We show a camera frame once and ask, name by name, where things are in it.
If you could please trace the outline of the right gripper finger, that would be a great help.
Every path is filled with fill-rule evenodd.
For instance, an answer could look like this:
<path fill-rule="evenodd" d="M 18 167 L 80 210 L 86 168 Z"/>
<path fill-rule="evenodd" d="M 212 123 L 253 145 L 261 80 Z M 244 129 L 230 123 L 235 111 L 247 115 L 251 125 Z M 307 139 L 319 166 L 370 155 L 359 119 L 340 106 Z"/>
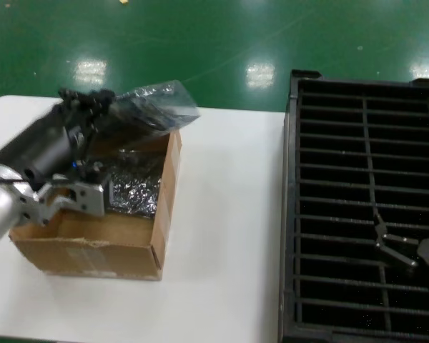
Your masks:
<path fill-rule="evenodd" d="M 418 268 L 415 255 L 419 241 L 389 233 L 388 226 L 379 213 L 374 213 L 374 224 L 377 234 L 375 248 L 380 259 L 402 272 L 415 272 Z"/>

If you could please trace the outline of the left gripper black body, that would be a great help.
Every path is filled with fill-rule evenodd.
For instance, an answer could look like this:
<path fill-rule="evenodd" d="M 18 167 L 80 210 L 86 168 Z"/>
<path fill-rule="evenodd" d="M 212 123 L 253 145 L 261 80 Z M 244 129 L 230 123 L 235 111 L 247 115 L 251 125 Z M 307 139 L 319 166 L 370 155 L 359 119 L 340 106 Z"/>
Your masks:
<path fill-rule="evenodd" d="M 62 174 L 83 159 L 94 134 L 94 111 L 59 103 L 0 149 L 0 164 L 33 187 Z"/>

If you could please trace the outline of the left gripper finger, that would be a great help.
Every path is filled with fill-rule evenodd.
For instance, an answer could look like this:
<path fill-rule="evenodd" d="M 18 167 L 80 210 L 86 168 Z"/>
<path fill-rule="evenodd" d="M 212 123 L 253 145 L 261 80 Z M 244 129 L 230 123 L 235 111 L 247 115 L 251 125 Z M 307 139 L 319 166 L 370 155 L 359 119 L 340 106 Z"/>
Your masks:
<path fill-rule="evenodd" d="M 58 111 L 89 111 L 94 108 L 94 93 L 84 93 L 67 88 L 58 90 L 61 102 L 58 104 Z"/>
<path fill-rule="evenodd" d="M 102 132 L 113 121 L 110 106 L 115 100 L 115 93 L 109 89 L 91 91 L 88 96 L 87 130 L 88 132 Z"/>

